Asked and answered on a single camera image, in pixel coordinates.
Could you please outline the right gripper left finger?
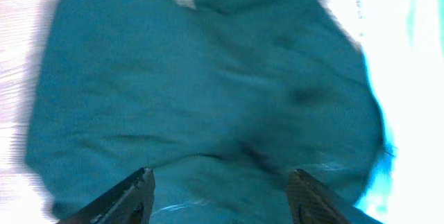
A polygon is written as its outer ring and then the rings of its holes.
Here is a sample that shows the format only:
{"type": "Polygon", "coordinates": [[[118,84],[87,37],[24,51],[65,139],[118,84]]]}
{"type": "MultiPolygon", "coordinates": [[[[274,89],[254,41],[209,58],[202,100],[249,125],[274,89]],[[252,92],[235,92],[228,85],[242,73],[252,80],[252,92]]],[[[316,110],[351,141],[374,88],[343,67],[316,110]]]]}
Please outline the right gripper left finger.
{"type": "Polygon", "coordinates": [[[153,171],[140,168],[57,224],[149,224],[154,191],[153,171]]]}

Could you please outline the black shorts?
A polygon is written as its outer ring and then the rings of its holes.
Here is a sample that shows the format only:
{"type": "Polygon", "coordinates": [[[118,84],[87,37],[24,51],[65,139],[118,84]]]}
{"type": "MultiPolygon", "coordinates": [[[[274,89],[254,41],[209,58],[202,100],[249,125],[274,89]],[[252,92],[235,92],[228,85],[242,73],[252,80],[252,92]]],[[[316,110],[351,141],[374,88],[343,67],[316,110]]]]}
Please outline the black shorts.
{"type": "Polygon", "coordinates": [[[61,0],[26,163],[66,218],[137,169],[153,223],[289,223],[301,168],[354,204],[383,145],[364,59],[318,0],[61,0]]]}

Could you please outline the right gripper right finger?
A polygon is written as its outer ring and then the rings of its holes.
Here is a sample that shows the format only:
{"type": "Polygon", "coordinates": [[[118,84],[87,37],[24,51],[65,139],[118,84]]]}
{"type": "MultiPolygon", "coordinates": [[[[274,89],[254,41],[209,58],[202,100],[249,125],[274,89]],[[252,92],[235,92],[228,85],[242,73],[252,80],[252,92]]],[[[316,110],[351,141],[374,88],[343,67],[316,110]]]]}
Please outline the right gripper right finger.
{"type": "Polygon", "coordinates": [[[294,224],[382,224],[302,169],[289,176],[287,200],[294,224]]]}

